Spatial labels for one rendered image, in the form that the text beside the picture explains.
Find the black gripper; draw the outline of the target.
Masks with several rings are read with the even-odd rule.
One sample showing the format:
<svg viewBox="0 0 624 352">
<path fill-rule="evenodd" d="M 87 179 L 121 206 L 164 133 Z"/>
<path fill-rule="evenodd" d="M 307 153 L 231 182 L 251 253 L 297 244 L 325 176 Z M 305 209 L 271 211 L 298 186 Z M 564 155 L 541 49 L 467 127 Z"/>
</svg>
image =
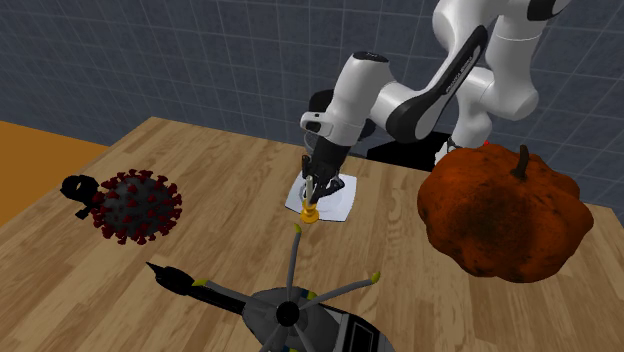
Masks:
<svg viewBox="0 0 624 352">
<path fill-rule="evenodd" d="M 326 138 L 319 138 L 311 157 L 302 156 L 301 174 L 304 180 L 310 173 L 319 179 L 314 189 L 314 200 L 332 195 L 345 187 L 345 182 L 336 176 L 350 151 L 349 146 L 333 143 Z"/>
</svg>

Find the white candle on gold holder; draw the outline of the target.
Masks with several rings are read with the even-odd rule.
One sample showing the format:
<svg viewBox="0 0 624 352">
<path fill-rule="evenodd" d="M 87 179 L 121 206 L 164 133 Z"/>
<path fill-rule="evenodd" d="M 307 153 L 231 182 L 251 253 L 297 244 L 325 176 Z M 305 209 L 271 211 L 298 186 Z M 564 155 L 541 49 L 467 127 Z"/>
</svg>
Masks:
<svg viewBox="0 0 624 352">
<path fill-rule="evenodd" d="M 316 205 L 311 203 L 313 191 L 313 177 L 308 175 L 305 179 L 305 195 L 302 202 L 302 211 L 300 213 L 301 221 L 306 224 L 313 224 L 319 220 L 319 212 L 316 209 Z"/>
</svg>

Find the white square plate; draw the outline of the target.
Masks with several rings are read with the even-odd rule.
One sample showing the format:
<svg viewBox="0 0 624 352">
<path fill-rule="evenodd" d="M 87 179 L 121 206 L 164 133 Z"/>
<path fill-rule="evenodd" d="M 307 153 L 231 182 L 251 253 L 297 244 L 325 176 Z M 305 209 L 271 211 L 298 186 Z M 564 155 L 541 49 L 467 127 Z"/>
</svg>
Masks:
<svg viewBox="0 0 624 352">
<path fill-rule="evenodd" d="M 344 183 L 344 186 L 331 195 L 321 197 L 317 203 L 316 209 L 319 212 L 320 220 L 344 222 L 352 209 L 357 189 L 357 178 L 340 173 L 338 179 Z M 303 209 L 305 190 L 305 181 L 302 173 L 299 173 L 288 193 L 285 207 L 300 213 Z"/>
</svg>

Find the black robot stand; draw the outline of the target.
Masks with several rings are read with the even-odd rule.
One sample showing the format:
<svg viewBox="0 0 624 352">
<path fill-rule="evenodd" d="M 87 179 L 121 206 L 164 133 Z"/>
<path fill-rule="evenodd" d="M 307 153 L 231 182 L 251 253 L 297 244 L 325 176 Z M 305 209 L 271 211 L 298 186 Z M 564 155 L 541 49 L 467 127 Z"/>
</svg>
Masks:
<svg viewBox="0 0 624 352">
<path fill-rule="evenodd" d="M 366 159 L 391 165 L 431 172 L 435 153 L 450 137 L 447 133 L 431 132 L 425 139 L 410 144 L 396 141 L 371 148 Z"/>
</svg>

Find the grey toy helicopter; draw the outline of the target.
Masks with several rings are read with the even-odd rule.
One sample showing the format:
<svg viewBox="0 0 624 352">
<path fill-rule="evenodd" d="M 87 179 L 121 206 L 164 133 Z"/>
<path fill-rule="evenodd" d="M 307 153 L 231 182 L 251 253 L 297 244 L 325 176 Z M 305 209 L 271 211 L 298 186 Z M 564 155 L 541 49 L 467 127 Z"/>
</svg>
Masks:
<svg viewBox="0 0 624 352">
<path fill-rule="evenodd" d="M 210 280 L 195 280 L 178 268 L 149 267 L 165 289 L 241 316 L 262 345 L 259 352 L 396 352 L 388 338 L 364 318 L 324 303 L 377 283 L 378 272 L 322 295 L 293 284 L 301 235 L 301 227 L 296 226 L 286 285 L 251 296 Z"/>
</svg>

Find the grey ball with red spikes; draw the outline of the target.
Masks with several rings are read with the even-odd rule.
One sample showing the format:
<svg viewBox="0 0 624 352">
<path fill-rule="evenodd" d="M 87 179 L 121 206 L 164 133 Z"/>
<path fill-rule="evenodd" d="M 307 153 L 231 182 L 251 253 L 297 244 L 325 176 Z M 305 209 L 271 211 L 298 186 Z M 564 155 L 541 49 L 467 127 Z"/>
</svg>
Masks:
<svg viewBox="0 0 624 352">
<path fill-rule="evenodd" d="M 177 185 L 168 179 L 152 177 L 150 170 L 130 169 L 104 181 L 105 191 L 97 191 L 90 210 L 93 225 L 101 229 L 104 238 L 115 237 L 125 245 L 133 241 L 144 245 L 154 241 L 156 234 L 169 234 L 182 213 L 182 195 Z"/>
</svg>

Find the dark orange pumpkin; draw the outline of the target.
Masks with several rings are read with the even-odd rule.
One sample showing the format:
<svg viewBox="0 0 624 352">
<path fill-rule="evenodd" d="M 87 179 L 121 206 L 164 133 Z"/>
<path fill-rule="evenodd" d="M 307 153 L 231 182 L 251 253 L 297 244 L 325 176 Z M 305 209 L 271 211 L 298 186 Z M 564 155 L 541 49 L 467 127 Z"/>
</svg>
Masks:
<svg viewBox="0 0 624 352">
<path fill-rule="evenodd" d="M 594 224 L 577 183 L 527 146 L 447 154 L 420 186 L 417 206 L 436 250 L 473 276 L 514 283 L 556 274 Z"/>
</svg>

